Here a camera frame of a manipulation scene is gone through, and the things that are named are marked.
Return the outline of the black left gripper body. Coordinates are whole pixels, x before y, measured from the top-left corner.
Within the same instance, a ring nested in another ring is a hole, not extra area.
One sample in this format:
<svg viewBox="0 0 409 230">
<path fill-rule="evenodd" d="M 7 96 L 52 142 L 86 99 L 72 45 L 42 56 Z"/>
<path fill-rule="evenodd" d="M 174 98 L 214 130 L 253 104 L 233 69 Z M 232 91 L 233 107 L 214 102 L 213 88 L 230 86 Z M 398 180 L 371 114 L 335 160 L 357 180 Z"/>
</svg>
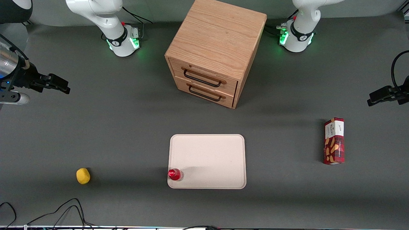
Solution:
<svg viewBox="0 0 409 230">
<path fill-rule="evenodd" d="M 403 85 L 400 86 L 402 97 L 398 99 L 398 104 L 403 105 L 409 102 L 409 76 L 406 77 Z"/>
</svg>

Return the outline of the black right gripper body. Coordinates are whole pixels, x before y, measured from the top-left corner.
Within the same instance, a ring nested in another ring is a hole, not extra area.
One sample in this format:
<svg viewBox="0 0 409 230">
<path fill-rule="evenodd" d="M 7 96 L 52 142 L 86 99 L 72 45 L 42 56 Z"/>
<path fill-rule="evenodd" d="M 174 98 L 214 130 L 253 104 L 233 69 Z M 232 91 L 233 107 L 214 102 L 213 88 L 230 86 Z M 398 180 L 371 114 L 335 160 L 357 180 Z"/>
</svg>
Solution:
<svg viewBox="0 0 409 230">
<path fill-rule="evenodd" d="M 12 73 L 11 89 L 13 90 L 15 87 L 27 88 L 41 93 L 42 88 L 35 85 L 36 81 L 41 79 L 41 74 L 38 73 L 36 66 L 30 63 L 28 69 L 24 69 L 22 64 L 24 64 L 24 62 L 19 62 Z"/>
</svg>

